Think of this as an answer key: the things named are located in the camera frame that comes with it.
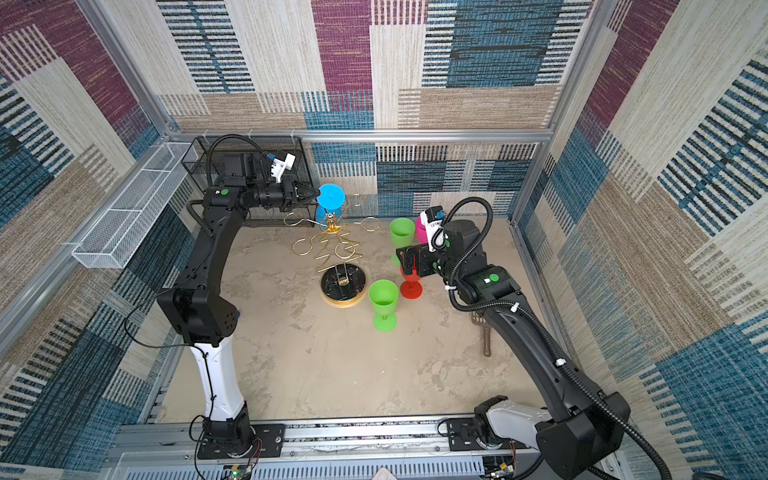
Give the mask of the blue wine glass back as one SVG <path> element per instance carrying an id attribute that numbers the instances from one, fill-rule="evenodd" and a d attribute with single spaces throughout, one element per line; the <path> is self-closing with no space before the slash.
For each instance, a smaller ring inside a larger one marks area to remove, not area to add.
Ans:
<path id="1" fill-rule="evenodd" d="M 341 227 L 343 206 L 346 195 L 338 185 L 327 183 L 320 186 L 317 197 L 315 221 L 328 232 L 336 232 Z"/>

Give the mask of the green wine glass front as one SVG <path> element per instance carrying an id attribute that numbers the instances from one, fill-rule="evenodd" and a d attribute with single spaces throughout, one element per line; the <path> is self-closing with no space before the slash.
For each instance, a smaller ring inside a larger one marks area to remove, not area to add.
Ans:
<path id="1" fill-rule="evenodd" d="M 416 231 L 415 223 L 409 218 L 397 218 L 390 222 L 390 240 L 395 249 L 412 244 Z"/>

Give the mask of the green wine glass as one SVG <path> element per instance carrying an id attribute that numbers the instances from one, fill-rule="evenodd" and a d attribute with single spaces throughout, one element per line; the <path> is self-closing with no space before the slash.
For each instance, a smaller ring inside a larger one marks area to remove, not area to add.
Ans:
<path id="1" fill-rule="evenodd" d="M 390 240 L 395 249 L 412 244 L 416 231 L 415 223 L 409 218 L 397 218 L 390 222 Z"/>
<path id="2" fill-rule="evenodd" d="M 368 294 L 374 312 L 374 327 L 381 332 L 394 330 L 397 326 L 399 287 L 390 280 L 377 280 L 371 284 Z"/>

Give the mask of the red wine glass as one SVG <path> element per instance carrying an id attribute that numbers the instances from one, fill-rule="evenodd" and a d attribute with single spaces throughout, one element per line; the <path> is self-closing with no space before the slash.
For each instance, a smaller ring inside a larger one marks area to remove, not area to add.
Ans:
<path id="1" fill-rule="evenodd" d="M 423 286 L 420 283 L 421 277 L 418 274 L 418 269 L 412 267 L 409 272 L 404 267 L 401 268 L 401 274 L 404 282 L 400 285 L 401 295 L 409 300 L 415 300 L 421 297 L 423 294 Z"/>

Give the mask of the green wine glass back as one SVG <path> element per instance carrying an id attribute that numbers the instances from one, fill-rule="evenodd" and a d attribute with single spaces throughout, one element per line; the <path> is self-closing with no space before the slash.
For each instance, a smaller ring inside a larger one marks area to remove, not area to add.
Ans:
<path id="1" fill-rule="evenodd" d="M 377 280 L 371 284 L 368 294 L 374 312 L 374 327 L 381 332 L 394 330 L 397 326 L 399 287 L 390 280 Z"/>

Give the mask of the pink wine glass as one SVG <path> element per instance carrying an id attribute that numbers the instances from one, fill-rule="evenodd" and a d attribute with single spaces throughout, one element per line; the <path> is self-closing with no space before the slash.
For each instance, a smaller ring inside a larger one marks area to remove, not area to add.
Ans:
<path id="1" fill-rule="evenodd" d="M 426 227 L 423 224 L 423 222 L 421 220 L 421 217 L 417 217 L 416 218 L 415 226 L 416 226 L 416 236 L 417 236 L 418 241 L 421 244 L 428 244 L 429 240 L 428 240 L 428 235 L 427 235 Z"/>

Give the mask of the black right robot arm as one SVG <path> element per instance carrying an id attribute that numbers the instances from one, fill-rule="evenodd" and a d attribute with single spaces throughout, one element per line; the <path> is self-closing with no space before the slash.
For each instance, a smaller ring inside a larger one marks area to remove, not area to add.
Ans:
<path id="1" fill-rule="evenodd" d="M 399 247 L 396 255 L 407 273 L 439 275 L 452 307 L 476 313 L 507 343 L 538 388 L 549 419 L 535 420 L 531 410 L 506 399 L 481 405 L 475 423 L 481 441 L 527 436 L 525 445 L 562 479 L 589 472 L 608 473 L 598 463 L 631 438 L 663 479 L 672 474 L 656 449 L 629 422 L 631 408 L 618 392 L 607 393 L 579 368 L 533 313 L 520 285 L 502 267 L 488 262 L 482 243 L 493 223 L 491 204 L 467 197 L 445 211 L 440 206 L 420 215 L 426 242 Z"/>

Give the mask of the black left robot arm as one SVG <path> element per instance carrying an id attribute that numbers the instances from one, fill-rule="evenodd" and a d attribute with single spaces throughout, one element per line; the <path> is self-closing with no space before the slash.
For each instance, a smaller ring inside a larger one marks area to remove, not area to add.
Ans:
<path id="1" fill-rule="evenodd" d="M 290 213 L 320 194 L 297 173 L 296 149 L 266 151 L 238 134 L 216 139 L 202 158 L 204 188 L 186 204 L 200 231 L 186 266 L 155 300 L 195 358 L 205 395 L 198 459 L 244 458 L 257 449 L 247 402 L 236 378 L 232 336 L 238 308 L 221 294 L 232 244 L 254 208 Z"/>

